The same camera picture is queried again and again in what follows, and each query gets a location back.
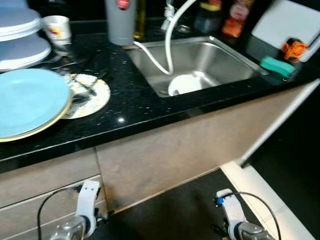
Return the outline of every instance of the kitchen sink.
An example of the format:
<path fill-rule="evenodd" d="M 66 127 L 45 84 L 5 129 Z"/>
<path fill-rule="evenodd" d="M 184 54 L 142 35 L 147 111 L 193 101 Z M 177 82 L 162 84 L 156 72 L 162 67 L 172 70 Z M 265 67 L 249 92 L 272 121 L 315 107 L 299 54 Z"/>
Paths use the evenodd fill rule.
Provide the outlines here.
<path fill-rule="evenodd" d="M 161 65 L 167 66 L 164 41 L 144 45 Z M 211 36 L 171 41 L 173 75 L 163 74 L 137 46 L 125 49 L 152 89 L 162 98 L 170 97 L 169 84 L 179 75 L 199 79 L 201 88 L 206 89 L 267 74 L 257 64 Z"/>

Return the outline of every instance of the gray container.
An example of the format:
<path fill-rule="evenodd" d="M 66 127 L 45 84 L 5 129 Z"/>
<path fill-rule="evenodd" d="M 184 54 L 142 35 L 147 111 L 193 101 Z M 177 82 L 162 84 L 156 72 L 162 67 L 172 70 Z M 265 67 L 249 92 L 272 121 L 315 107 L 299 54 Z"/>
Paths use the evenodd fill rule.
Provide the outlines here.
<path fill-rule="evenodd" d="M 134 41 L 136 0 L 104 0 L 106 6 L 109 40 L 120 46 Z"/>

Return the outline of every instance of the bottle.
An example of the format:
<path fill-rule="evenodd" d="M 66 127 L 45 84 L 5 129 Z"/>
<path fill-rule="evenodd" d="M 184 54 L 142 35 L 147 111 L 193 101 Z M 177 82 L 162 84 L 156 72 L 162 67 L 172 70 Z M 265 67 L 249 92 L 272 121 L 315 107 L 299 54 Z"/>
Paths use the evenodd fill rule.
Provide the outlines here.
<path fill-rule="evenodd" d="M 244 28 L 247 16 L 254 0 L 235 0 L 230 8 L 230 14 L 225 21 L 222 32 L 238 38 Z"/>
<path fill-rule="evenodd" d="M 222 25 L 221 1 L 201 2 L 194 21 L 194 28 L 203 34 L 218 30 Z"/>
<path fill-rule="evenodd" d="M 135 17 L 135 39 L 142 39 L 145 36 L 146 24 L 146 0 L 137 0 Z"/>
<path fill-rule="evenodd" d="M 131 45 L 134 41 L 136 0 L 104 0 L 108 37 L 113 44 Z"/>

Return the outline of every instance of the stack of plates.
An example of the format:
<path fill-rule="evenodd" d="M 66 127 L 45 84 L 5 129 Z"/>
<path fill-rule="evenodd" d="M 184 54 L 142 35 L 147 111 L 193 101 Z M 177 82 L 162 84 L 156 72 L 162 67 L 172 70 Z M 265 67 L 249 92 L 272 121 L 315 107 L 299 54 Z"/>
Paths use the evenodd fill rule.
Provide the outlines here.
<path fill-rule="evenodd" d="M 21 69 L 1 74 L 0 142 L 48 128 L 67 112 L 71 102 L 71 90 L 53 71 Z"/>
<path fill-rule="evenodd" d="M 36 32 L 42 20 L 25 0 L 0 0 L 0 72 L 28 67 L 44 59 L 49 43 Z"/>
<path fill-rule="evenodd" d="M 37 34 L 0 42 L 0 72 L 28 67 L 44 59 L 50 51 L 49 43 Z"/>
<path fill-rule="evenodd" d="M 0 42 L 34 34 L 41 28 L 41 18 L 36 11 L 20 7 L 0 7 Z"/>

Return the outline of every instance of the blue plate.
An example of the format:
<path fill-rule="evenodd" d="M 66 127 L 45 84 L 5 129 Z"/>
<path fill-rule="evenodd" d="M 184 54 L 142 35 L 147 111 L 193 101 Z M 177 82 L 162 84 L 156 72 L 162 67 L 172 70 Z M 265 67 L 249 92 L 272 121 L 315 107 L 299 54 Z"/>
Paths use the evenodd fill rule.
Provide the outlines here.
<path fill-rule="evenodd" d="M 54 119 L 70 99 L 63 78 L 49 70 L 21 69 L 0 75 L 0 138 L 32 131 Z"/>

